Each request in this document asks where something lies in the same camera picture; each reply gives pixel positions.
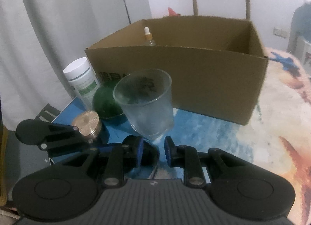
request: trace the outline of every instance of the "green round object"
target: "green round object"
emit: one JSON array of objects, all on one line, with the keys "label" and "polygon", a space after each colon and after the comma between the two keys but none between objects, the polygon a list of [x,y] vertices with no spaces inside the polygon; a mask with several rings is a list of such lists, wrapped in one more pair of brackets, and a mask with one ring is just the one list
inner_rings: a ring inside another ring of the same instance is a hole
[{"label": "green round object", "polygon": [[113,97],[114,87],[118,81],[110,80],[97,89],[93,98],[93,108],[101,119],[110,119],[123,114],[121,107]]}]

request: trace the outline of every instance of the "white dropper bulb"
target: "white dropper bulb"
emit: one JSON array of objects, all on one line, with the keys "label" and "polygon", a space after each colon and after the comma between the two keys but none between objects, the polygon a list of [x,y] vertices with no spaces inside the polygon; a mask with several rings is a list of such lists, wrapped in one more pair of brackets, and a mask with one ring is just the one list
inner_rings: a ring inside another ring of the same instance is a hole
[{"label": "white dropper bulb", "polygon": [[145,35],[149,35],[149,34],[150,34],[149,28],[145,27]]}]

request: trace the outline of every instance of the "white bottle cap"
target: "white bottle cap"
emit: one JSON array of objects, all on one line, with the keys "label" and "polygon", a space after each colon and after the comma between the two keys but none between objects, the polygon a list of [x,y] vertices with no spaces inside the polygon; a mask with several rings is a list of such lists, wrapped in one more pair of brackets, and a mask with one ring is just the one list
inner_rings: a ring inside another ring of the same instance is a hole
[{"label": "white bottle cap", "polygon": [[86,72],[90,66],[89,60],[86,57],[82,57],[67,65],[63,73],[68,80],[72,80]]},{"label": "white bottle cap", "polygon": [[149,34],[150,34],[149,28],[145,27],[145,35],[149,35]]}]

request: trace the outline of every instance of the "chair post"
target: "chair post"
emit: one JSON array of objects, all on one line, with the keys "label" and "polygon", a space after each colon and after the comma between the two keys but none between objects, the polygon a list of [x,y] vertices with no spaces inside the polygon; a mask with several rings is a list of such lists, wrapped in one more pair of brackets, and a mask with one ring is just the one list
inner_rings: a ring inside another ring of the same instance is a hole
[{"label": "chair post", "polygon": [[194,15],[199,15],[198,9],[197,9],[197,0],[192,0],[193,4],[193,14]]},{"label": "chair post", "polygon": [[251,19],[251,4],[250,4],[250,0],[246,0],[246,19],[247,20]]}]

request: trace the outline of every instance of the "green label stripe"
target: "green label stripe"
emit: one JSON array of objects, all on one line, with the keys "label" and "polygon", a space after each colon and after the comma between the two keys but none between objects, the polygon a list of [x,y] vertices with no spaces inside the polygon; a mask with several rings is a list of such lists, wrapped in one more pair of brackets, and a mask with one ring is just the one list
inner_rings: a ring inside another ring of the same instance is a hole
[{"label": "green label stripe", "polygon": [[89,93],[90,91],[92,91],[95,87],[96,87],[96,81],[93,81],[93,83],[91,85],[89,85],[88,87],[85,87],[84,89],[82,90],[79,90],[79,93],[81,95],[85,95],[87,93]]}]

